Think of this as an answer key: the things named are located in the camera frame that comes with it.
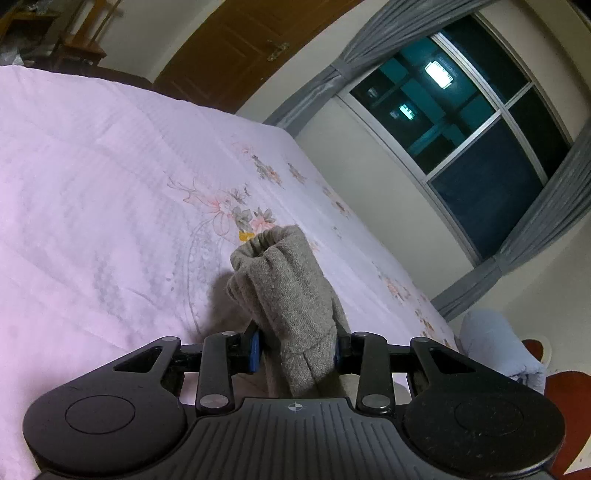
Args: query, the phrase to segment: ridged surface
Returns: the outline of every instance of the ridged surface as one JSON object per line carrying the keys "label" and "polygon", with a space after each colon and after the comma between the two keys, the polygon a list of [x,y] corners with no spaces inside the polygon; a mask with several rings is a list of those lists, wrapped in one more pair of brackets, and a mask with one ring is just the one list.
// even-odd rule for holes
{"label": "ridged surface", "polygon": [[[246,399],[197,422],[172,455],[121,480],[452,480],[419,458],[385,419],[344,399]],[[552,480],[538,472],[528,480]],[[37,480],[63,480],[42,473]]]}

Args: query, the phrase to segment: gray curtain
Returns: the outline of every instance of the gray curtain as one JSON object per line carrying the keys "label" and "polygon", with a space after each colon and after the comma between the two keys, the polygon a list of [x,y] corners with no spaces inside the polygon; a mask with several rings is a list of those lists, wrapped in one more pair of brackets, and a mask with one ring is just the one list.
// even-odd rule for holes
{"label": "gray curtain", "polygon": [[449,322],[476,303],[505,274],[566,233],[591,207],[591,120],[562,165],[499,251],[439,294],[433,305]]}
{"label": "gray curtain", "polygon": [[332,64],[289,97],[265,123],[295,137],[330,97],[357,75],[387,60],[413,40],[432,35],[492,1],[390,0]]}

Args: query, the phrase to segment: gray fabric bag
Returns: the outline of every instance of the gray fabric bag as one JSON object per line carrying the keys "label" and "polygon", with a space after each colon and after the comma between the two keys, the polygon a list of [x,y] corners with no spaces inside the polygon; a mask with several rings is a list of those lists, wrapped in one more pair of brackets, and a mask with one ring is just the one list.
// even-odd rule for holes
{"label": "gray fabric bag", "polygon": [[228,293],[265,335],[269,396],[345,396],[335,372],[341,303],[298,226],[260,233],[230,257]]}

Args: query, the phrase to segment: curtain tieback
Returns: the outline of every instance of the curtain tieback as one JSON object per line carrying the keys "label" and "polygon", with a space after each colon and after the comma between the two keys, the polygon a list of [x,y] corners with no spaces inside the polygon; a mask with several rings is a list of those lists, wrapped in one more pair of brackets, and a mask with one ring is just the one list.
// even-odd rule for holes
{"label": "curtain tieback", "polygon": [[501,271],[501,275],[507,275],[512,271],[511,265],[502,255],[493,255],[496,267]]}
{"label": "curtain tieback", "polygon": [[345,80],[353,80],[353,71],[347,62],[341,59],[335,59],[330,64]]}

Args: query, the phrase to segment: gray cloth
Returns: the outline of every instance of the gray cloth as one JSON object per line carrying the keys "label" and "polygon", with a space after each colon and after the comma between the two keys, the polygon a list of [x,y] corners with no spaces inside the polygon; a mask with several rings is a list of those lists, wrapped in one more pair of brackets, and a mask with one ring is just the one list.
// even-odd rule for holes
{"label": "gray cloth", "polygon": [[499,312],[469,312],[462,322],[460,343],[472,360],[544,394],[546,368],[527,351]]}
{"label": "gray cloth", "polygon": [[492,0],[390,0],[339,57],[289,97],[265,120],[296,136],[322,106],[357,75],[414,40],[491,3]]}
{"label": "gray cloth", "polygon": [[505,274],[564,235],[591,207],[591,120],[499,251],[432,300],[449,322]]}
{"label": "gray cloth", "polygon": [[274,227],[230,257],[228,293],[261,328],[271,396],[345,396],[335,372],[336,324],[346,318],[298,226]]}

